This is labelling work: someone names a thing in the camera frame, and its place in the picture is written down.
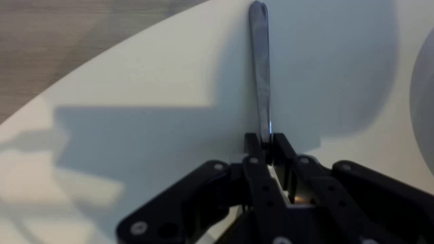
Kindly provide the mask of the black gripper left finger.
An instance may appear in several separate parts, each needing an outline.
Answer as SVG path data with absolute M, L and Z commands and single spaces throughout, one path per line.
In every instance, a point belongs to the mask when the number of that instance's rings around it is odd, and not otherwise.
M 243 212 L 226 231 L 227 244 L 295 244 L 288 204 L 268 166 L 268 147 L 247 133 L 245 151 L 243 161 L 231 165 L 231 196 Z

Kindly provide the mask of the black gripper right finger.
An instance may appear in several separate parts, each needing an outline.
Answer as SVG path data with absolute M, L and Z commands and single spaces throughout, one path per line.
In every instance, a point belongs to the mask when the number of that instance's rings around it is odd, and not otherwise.
M 299 156 L 288 138 L 273 135 L 270 157 L 291 202 L 293 241 L 307 244 L 386 244 L 390 236 L 373 223 L 346 188 L 314 157 Z

